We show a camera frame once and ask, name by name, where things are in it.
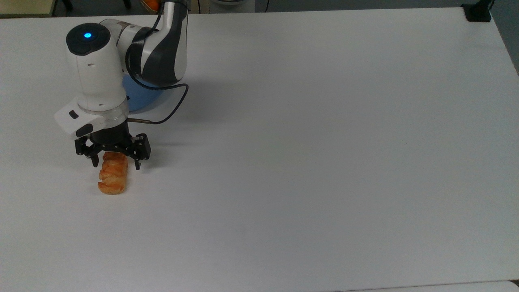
white table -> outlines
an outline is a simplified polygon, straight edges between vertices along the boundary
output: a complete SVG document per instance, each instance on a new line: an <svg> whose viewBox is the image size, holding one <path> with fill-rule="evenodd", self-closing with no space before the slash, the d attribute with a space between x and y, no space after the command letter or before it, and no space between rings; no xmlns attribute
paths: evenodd
<svg viewBox="0 0 519 292"><path fill-rule="evenodd" d="M0 20L5 291L519 278L519 77L493 22L461 8L191 16L188 97L165 125L131 125L152 157L107 196L52 117L71 99L66 33L101 20Z"/></svg>

black bracket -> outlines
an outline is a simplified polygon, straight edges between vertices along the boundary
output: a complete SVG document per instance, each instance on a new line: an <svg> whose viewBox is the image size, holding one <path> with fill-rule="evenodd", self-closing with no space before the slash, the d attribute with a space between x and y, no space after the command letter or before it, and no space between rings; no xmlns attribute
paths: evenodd
<svg viewBox="0 0 519 292"><path fill-rule="evenodd" d="M492 0L480 0L476 4L462 4L465 17L470 22L490 22L490 10L488 9Z"/></svg>
<svg viewBox="0 0 519 292"><path fill-rule="evenodd" d="M141 168L141 160L148 160L152 152L149 146L148 136L138 134L132 137L128 131L128 121L113 128L102 129L74 140L76 154L84 155L92 160L92 165L99 165L99 152L119 152L135 161L135 168Z"/></svg>
<svg viewBox="0 0 519 292"><path fill-rule="evenodd" d="M146 134L139 134L136 137L132 137L132 142L127 147L120 143L106 145L96 142L92 142L92 145L87 146L87 141L87 136L74 140L76 144L76 154L84 155L91 159L94 167L99 165L99 152L109 151L120 152L132 158L135 161L135 169L139 170L141 168L141 160L148 160L149 154L152 151Z"/></svg>

croissant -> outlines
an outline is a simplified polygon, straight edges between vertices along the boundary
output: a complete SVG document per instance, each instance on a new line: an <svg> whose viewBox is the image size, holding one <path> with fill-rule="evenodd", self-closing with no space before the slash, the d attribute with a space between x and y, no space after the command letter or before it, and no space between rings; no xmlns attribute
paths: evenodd
<svg viewBox="0 0 519 292"><path fill-rule="evenodd" d="M105 152L103 166L99 172L98 188L107 195L120 194L126 187L128 158L118 152Z"/></svg>

orange object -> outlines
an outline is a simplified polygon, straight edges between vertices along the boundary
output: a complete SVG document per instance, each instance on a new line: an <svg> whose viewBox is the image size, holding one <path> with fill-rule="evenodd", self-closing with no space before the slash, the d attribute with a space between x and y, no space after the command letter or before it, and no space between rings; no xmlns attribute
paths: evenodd
<svg viewBox="0 0 519 292"><path fill-rule="evenodd" d="M128 173L128 158L118 152L105 152L103 166L99 172L98 188L107 195L120 194L126 187Z"/></svg>
<svg viewBox="0 0 519 292"><path fill-rule="evenodd" d="M149 8L154 12L159 11L160 0L144 0L144 2L141 0L141 3L144 5L144 7Z"/></svg>

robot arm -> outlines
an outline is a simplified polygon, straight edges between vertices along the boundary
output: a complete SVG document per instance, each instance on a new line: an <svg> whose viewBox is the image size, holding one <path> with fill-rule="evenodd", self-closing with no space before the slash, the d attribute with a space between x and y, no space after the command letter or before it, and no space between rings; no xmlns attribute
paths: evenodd
<svg viewBox="0 0 519 292"><path fill-rule="evenodd" d="M159 13L162 28L141 27L113 19L101 22L117 35L119 59L125 73L158 87L182 79L187 66L187 0L166 0Z"/></svg>
<svg viewBox="0 0 519 292"><path fill-rule="evenodd" d="M101 151L121 152L135 160L149 158L146 134L131 136L124 73L159 88L172 86L186 70L188 0L163 0L162 28L141 27L113 19L84 23L67 35L67 63L74 99L54 118L75 140L76 153L97 167Z"/></svg>

